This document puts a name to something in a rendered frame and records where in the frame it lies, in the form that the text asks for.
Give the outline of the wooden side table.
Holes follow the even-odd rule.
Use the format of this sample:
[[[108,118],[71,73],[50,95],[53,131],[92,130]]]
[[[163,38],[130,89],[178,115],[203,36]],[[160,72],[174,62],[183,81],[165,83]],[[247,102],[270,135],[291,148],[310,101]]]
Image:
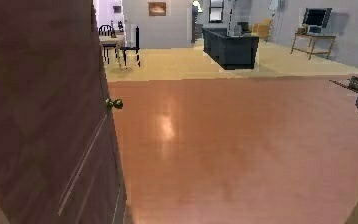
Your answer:
[[[306,49],[296,47],[296,41],[300,38],[305,38],[308,40],[308,45]],[[328,49],[326,51],[316,51],[315,48],[317,42],[326,41],[326,40],[330,41]],[[334,35],[295,33],[292,41],[290,53],[293,53],[294,51],[299,51],[302,53],[306,53],[308,55],[308,59],[311,59],[313,55],[324,55],[325,58],[328,59],[331,55],[335,41],[336,41],[336,37]]]

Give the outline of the black television set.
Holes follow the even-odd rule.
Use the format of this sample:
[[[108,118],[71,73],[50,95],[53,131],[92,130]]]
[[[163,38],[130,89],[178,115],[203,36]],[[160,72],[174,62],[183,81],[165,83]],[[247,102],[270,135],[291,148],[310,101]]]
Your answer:
[[[307,8],[304,13],[303,24],[326,28],[331,12],[331,8]]]

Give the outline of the dark grey sofa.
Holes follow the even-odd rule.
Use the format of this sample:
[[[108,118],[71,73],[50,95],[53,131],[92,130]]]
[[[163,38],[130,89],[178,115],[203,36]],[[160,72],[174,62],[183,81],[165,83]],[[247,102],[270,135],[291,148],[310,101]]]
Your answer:
[[[228,36],[226,28],[203,28],[203,51],[225,70],[253,69],[259,37]]]

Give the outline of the dark framed window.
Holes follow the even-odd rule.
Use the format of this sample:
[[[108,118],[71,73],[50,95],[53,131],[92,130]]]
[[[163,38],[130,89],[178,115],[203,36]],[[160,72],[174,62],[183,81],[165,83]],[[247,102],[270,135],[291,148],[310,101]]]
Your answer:
[[[223,20],[224,0],[210,0],[209,22],[221,23]]]

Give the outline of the black wooden chair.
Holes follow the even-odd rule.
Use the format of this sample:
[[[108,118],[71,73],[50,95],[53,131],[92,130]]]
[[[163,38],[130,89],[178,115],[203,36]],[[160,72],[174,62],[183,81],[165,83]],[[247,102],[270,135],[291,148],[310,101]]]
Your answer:
[[[122,54],[123,54],[124,65],[127,65],[127,52],[134,51],[136,53],[137,65],[141,66],[140,55],[139,55],[139,51],[140,51],[140,28],[139,27],[135,28],[135,43],[134,44],[126,43],[121,48],[121,50],[122,50]]]

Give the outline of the pale dining table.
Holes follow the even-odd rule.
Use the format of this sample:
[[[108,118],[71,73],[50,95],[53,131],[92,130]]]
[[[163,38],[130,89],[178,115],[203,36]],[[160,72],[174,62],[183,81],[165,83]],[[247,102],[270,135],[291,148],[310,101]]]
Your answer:
[[[125,53],[123,52],[123,48],[125,46],[125,36],[117,35],[117,36],[100,36],[100,45],[101,50],[103,52],[103,60],[109,64],[110,63],[110,51],[114,51],[115,59],[119,65],[120,69],[126,67],[125,65]]]

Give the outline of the black round-back chair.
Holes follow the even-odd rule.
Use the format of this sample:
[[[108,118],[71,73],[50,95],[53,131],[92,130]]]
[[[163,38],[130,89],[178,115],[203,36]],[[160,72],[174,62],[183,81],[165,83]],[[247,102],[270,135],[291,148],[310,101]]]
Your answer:
[[[109,49],[115,47],[116,33],[112,25],[101,25],[98,28],[100,43],[102,44],[103,56],[109,62]]]

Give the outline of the brown wooden room door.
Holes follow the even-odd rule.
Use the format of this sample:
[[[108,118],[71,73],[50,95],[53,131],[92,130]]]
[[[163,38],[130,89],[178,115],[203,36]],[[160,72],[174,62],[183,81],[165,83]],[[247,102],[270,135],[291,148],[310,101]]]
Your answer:
[[[0,0],[0,224],[124,224],[93,0]]]

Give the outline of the framed brown wall picture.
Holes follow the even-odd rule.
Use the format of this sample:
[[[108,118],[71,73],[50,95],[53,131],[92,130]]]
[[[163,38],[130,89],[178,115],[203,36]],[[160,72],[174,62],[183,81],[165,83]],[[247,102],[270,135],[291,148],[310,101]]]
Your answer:
[[[165,16],[166,3],[165,2],[149,2],[148,12],[150,16]]]

